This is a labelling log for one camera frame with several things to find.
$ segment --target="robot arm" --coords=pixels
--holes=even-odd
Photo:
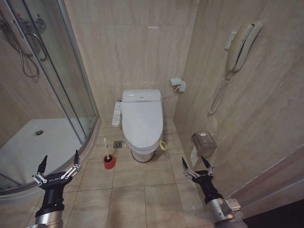
[[[32,175],[38,186],[45,190],[41,208],[37,211],[36,224],[29,228],[52,227],[62,228],[62,212],[65,208],[63,202],[63,189],[80,171],[78,151],[74,156],[74,164],[68,171],[52,173],[44,176],[48,156],[46,155],[38,166],[37,173]]]
[[[209,162],[202,156],[204,165],[208,170],[192,171],[188,168],[184,158],[182,158],[183,173],[194,183],[200,185],[205,195],[205,203],[211,213],[215,224],[234,219],[234,214],[240,211],[241,206],[236,199],[224,200],[218,190],[213,186],[213,169]]]

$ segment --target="metal tissue box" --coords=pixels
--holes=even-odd
[[[204,157],[210,157],[218,147],[217,143],[209,132],[194,133],[192,135],[192,139],[194,145],[198,149],[196,154],[198,157],[201,155]]]

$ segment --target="shower drain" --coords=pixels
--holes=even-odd
[[[113,148],[122,148],[123,146],[123,141],[115,141]]]
[[[35,132],[35,135],[41,135],[43,133],[43,130],[38,130]]]

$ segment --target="bidet control panel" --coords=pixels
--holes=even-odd
[[[122,113],[122,102],[116,102],[115,108],[114,108],[114,114],[112,119],[112,126],[118,127],[120,123],[121,113]]]

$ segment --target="wall-mounted telephone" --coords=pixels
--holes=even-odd
[[[226,73],[213,94],[213,99],[208,108],[209,114],[216,112],[232,75],[242,68],[249,49],[262,26],[261,21],[255,21],[250,24],[246,23],[235,34],[228,50]]]

